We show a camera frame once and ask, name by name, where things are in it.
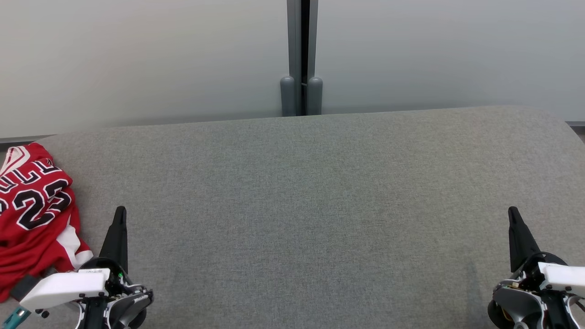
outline red jersey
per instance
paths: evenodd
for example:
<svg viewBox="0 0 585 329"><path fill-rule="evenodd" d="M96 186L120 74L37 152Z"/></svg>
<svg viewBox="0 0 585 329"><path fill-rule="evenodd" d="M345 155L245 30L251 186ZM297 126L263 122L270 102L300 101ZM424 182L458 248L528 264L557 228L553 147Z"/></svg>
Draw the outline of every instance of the red jersey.
<svg viewBox="0 0 585 329"><path fill-rule="evenodd" d="M40 144L8 149L0 169L0 302L27 274L74 270L93 257L78 236L71 183Z"/></svg>

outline red fabric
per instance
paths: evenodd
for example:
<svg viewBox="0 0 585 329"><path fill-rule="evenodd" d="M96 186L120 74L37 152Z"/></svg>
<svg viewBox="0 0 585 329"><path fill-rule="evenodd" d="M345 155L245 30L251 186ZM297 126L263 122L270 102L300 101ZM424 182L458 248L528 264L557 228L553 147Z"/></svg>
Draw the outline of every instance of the red fabric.
<svg viewBox="0 0 585 329"><path fill-rule="evenodd" d="M40 144L8 150L0 169L0 302L26 274L38 276L51 266L74 270L76 254L91 257L76 236L80 219L71 183ZM69 251L61 244L66 236L74 242Z"/></svg>

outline teal object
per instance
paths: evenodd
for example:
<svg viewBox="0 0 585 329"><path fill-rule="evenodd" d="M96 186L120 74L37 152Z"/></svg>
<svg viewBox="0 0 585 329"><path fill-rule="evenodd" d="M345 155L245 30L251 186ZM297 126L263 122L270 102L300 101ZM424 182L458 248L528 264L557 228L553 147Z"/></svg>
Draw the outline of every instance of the teal object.
<svg viewBox="0 0 585 329"><path fill-rule="evenodd" d="M2 323L2 329L15 329L30 315L30 311L24 307L17 307L12 314Z"/></svg>

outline white panel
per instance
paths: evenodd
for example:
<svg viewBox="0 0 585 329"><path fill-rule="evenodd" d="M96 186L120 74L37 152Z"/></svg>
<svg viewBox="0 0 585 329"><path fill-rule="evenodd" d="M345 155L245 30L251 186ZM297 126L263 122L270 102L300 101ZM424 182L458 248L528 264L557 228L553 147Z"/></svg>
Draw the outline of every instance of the white panel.
<svg viewBox="0 0 585 329"><path fill-rule="evenodd" d="M280 116L285 0L0 2L0 138Z"/></svg>
<svg viewBox="0 0 585 329"><path fill-rule="evenodd" d="M323 113L517 104L585 121L582 0L319 0Z"/></svg>

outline gray cylindrical hinge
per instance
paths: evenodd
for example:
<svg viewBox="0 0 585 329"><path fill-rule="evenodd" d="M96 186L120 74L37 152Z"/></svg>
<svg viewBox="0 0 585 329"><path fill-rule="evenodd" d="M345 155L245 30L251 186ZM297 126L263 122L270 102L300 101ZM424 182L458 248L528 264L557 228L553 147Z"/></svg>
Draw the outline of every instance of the gray cylindrical hinge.
<svg viewBox="0 0 585 329"><path fill-rule="evenodd" d="M323 80L312 77L307 81L307 115L321 114Z"/></svg>
<svg viewBox="0 0 585 329"><path fill-rule="evenodd" d="M293 77L280 79L280 100L283 108L283 116L295 116L297 106L295 100L295 85Z"/></svg>

